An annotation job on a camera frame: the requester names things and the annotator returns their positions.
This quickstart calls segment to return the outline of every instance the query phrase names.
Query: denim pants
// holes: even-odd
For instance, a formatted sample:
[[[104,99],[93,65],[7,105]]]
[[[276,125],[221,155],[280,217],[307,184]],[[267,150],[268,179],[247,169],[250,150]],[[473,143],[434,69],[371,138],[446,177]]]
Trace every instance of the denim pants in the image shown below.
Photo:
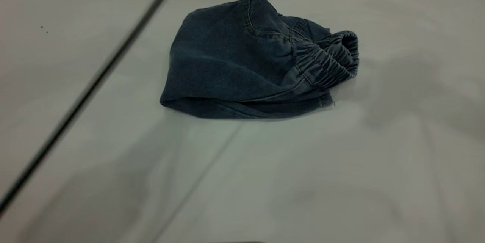
[[[329,89],[358,64],[353,32],[239,0],[187,15],[160,103],[202,118],[293,117],[332,104]]]

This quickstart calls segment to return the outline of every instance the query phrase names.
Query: white table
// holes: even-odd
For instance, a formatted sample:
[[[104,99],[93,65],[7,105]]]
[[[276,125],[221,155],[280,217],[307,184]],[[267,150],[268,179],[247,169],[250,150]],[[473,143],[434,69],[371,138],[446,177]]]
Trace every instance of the white table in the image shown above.
[[[149,1],[0,0],[1,193]],[[359,36],[336,106],[277,121],[163,108],[183,18],[227,1],[165,3],[2,243],[483,241],[485,0],[269,0]]]

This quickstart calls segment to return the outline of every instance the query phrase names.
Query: black line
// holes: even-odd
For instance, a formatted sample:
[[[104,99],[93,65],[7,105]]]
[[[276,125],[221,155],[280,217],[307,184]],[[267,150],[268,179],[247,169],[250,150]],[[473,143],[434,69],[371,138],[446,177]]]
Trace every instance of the black line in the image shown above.
[[[20,191],[22,191],[23,187],[34,174],[38,166],[56,146],[59,139],[64,136],[71,124],[73,124],[73,122],[77,119],[80,112],[83,111],[84,107],[86,107],[86,105],[90,102],[99,88],[102,87],[107,77],[111,74],[111,72],[113,72],[131,46],[133,46],[133,43],[135,43],[163,1],[164,0],[153,0],[148,10],[145,12],[135,28],[131,31],[130,35],[125,39],[109,61],[105,63],[104,67],[98,71],[97,76],[91,80],[90,84],[76,100],[76,103],[74,103],[71,109],[66,113],[62,121],[51,133],[51,136],[45,141],[33,160],[29,163],[29,165],[27,165],[22,174],[11,186],[7,194],[2,198],[2,203],[0,204],[0,219],[3,217],[5,211],[11,205],[17,195],[19,195]]]

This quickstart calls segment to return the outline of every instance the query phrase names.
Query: stitched seam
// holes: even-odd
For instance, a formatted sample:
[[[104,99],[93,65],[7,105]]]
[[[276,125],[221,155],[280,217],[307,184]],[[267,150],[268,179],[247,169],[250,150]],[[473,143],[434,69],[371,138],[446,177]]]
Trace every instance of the stitched seam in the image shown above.
[[[296,24],[296,26],[293,28],[293,30],[296,30],[296,28],[300,29],[303,31],[303,29],[301,28],[301,24],[305,21],[305,19],[301,19],[298,24]]]
[[[253,22],[251,21],[251,1],[252,0],[247,0],[246,1],[246,10],[247,10],[247,15],[246,15],[247,24],[246,24],[246,27],[248,27],[248,26],[251,27],[251,30],[250,31],[253,31],[254,33],[265,34],[267,36],[283,37],[284,39],[288,39],[288,37],[285,36],[284,34],[280,34],[280,33],[276,33],[276,32],[262,32],[262,31],[256,30],[256,28],[253,26]]]

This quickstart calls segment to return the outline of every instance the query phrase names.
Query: dark blue denim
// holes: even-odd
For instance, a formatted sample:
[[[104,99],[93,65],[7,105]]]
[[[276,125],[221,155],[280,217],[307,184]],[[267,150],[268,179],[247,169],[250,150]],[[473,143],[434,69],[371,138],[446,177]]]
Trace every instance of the dark blue denim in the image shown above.
[[[160,103],[203,118],[292,117],[332,104],[329,89],[358,64],[353,32],[239,0],[187,15]]]

